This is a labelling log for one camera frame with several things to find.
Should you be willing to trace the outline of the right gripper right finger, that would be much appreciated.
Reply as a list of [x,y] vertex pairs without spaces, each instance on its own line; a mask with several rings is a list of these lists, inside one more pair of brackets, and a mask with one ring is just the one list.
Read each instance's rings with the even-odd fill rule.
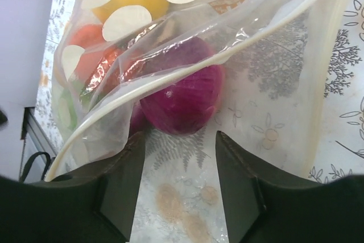
[[309,242],[307,194],[317,183],[283,171],[216,133],[216,162],[230,242]]

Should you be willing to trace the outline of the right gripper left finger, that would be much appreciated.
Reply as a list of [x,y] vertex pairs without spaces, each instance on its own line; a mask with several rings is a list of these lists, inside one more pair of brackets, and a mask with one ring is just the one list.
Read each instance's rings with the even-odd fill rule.
[[123,150],[44,182],[51,199],[53,242],[128,242],[142,170],[145,136],[130,137]]

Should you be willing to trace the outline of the fake purple onion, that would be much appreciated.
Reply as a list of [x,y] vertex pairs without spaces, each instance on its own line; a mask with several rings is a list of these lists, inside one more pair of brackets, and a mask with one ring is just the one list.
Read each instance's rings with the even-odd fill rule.
[[[198,37],[190,38],[172,46],[165,53],[143,61],[142,70],[133,78],[193,64],[214,54],[214,49],[207,42]],[[129,134],[143,130],[147,121],[171,135],[196,133],[220,107],[224,83],[224,66],[211,65],[146,96],[133,107]]]

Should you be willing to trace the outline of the clear dotted zip bag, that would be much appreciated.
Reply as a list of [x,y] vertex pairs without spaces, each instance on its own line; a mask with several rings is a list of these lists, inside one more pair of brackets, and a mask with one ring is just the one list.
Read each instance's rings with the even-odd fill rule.
[[223,131],[296,175],[314,161],[347,0],[76,0],[54,55],[64,146],[46,179],[152,126],[149,166],[214,171]]

